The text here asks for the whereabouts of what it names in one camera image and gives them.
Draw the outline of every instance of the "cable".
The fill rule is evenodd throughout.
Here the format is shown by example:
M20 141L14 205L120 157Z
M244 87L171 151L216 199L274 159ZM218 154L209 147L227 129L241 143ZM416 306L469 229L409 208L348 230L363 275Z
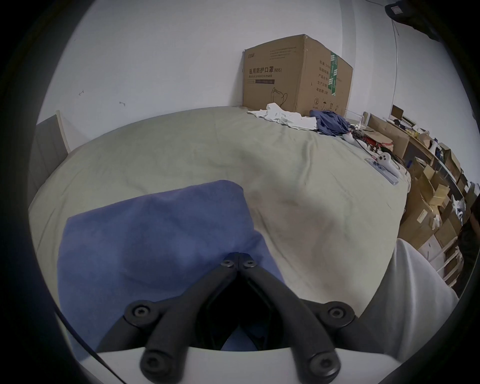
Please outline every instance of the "cable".
M117 379L119 379L123 384L127 384L124 382L114 371L111 369L107 363L105 363L102 358L93 350L90 348L90 346L84 342L84 340L80 337L80 335L74 330L74 328L70 325L70 323L67 321L65 316L63 316L63 313L60 311L60 308L58 305L53 301L53 305L55 308L55 313L60 319L60 321L63 323L65 328L67 329L68 332L73 336L73 338L77 341L78 344L82 346L83 349L85 349L95 360L97 360L100 364L102 364L105 368L107 368Z
M357 140L357 143L359 144L359 146L368 154L368 156L372 157L372 154L370 152L368 152L365 148L363 148L363 145L360 144L359 140L356 138L356 137L353 137L355 140Z
M393 28L393 37L395 39L395 83L393 85L392 106L390 107L390 111L393 108L393 102L395 100L396 77L397 77L397 74L398 74L398 46L397 46L397 43L396 43L395 23L393 22L393 20L392 20L392 28Z
M370 1L370 0L365 0L365 1L368 2L368 3L377 4L377 5L380 5L381 7L384 7L384 5L376 3L374 1Z

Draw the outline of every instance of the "white controller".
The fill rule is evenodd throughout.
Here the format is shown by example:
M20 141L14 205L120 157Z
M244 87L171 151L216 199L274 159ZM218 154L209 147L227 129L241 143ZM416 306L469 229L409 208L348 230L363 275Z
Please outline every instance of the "white controller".
M389 171L392 175L396 176L399 179L402 177L400 170L392 163L392 157L389 153L381 152L378 156L377 162L387 171Z

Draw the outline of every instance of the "blue towel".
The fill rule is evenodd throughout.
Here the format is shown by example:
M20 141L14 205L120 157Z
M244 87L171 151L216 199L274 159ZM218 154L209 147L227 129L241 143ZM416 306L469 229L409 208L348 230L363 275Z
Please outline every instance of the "blue towel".
M311 110L310 117L317 118L317 129L319 133L328 136L339 136L348 132L350 123L340 115L332 111Z
M141 196L75 215L60 244L60 307L95 349L132 301L178 296L230 252L249 253L283 281L262 235L253 229L243 189L231 181ZM73 351L80 360L87 356L76 343Z

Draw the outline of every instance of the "white fabric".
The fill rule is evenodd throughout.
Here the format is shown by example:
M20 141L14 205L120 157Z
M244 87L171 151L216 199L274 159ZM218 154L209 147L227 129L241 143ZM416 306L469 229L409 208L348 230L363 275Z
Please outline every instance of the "white fabric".
M317 119L315 117L305 117L298 112L287 112L278 106L277 103L267 104L267 109L259 111L248 111L256 117L262 117L267 121L273 121L287 125L290 128L313 131L317 129Z
M458 298L429 262L398 239L385 276L360 319L386 354L404 362L440 329Z
M125 199L231 180L298 296L360 315L387 269L407 197L338 137L257 119L246 108L139 121L71 152L30 205L40 268L58 300L57 257L70 216Z

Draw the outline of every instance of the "bedsheet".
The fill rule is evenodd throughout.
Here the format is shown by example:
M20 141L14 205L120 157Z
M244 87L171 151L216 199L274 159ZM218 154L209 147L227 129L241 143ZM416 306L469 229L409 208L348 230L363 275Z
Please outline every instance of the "bedsheet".
M244 189L254 227L299 297L360 315L385 274L407 196L338 137L297 131L246 108L189 110L106 133L69 154L29 208L37 259L58 303L67 219L149 193L216 180Z

